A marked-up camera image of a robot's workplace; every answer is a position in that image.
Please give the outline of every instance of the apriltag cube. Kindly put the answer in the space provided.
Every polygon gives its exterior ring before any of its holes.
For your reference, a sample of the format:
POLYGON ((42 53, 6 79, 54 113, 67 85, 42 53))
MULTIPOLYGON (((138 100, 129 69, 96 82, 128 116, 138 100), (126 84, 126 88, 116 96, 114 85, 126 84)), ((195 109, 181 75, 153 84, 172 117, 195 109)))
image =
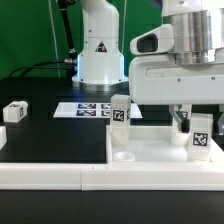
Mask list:
POLYGON ((4 122, 18 123, 27 115, 27 107, 25 101, 13 101, 3 109, 4 122))

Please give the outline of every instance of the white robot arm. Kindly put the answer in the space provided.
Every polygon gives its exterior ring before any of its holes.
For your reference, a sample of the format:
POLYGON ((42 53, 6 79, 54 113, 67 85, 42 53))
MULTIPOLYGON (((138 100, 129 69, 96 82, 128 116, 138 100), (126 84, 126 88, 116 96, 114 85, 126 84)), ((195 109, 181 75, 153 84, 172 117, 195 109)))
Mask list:
MULTIPOLYGON (((77 58, 65 9, 78 0, 57 0, 61 9, 69 55, 77 58)), ((118 49, 119 13, 106 0, 79 0, 83 12, 84 48, 78 55, 73 85, 87 90, 110 91, 128 87, 124 57, 118 49)))
POLYGON ((224 1, 163 0, 163 24, 131 42, 138 104, 224 104, 224 1))

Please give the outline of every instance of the printed marker sheet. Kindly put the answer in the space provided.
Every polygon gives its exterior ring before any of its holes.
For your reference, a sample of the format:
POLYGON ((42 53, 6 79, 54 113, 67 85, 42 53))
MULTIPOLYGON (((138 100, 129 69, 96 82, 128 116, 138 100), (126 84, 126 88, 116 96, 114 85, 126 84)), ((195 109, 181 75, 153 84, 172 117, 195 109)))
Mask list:
MULTIPOLYGON (((61 102, 54 118, 110 118, 110 103, 61 102)), ((131 104, 131 118, 142 118, 137 104, 131 104)))

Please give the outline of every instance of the circular hole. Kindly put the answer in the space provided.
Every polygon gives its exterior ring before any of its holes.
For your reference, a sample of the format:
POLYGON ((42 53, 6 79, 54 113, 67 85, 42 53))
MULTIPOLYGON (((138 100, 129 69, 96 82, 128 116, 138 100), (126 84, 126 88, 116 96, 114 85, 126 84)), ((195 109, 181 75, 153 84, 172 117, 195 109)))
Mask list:
POLYGON ((114 154, 114 160, 131 162, 131 161, 135 161, 135 155, 130 152, 118 152, 114 154))
POLYGON ((183 5, 184 4, 184 1, 179 1, 178 3, 177 3, 177 5, 179 5, 179 6, 181 6, 181 5, 183 5))

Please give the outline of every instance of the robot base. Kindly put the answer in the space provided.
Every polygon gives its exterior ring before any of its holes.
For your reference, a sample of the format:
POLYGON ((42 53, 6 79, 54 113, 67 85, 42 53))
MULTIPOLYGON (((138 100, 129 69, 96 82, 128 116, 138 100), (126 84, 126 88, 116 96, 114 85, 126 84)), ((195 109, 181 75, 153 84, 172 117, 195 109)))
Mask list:
POLYGON ((109 92, 109 91, 116 91, 120 89, 128 89, 129 87, 128 81, 129 81, 128 78, 124 78, 119 83, 114 83, 114 84, 92 84, 92 83, 82 82, 79 78, 73 77, 72 85, 75 88, 80 88, 80 89, 88 90, 88 91, 109 92))

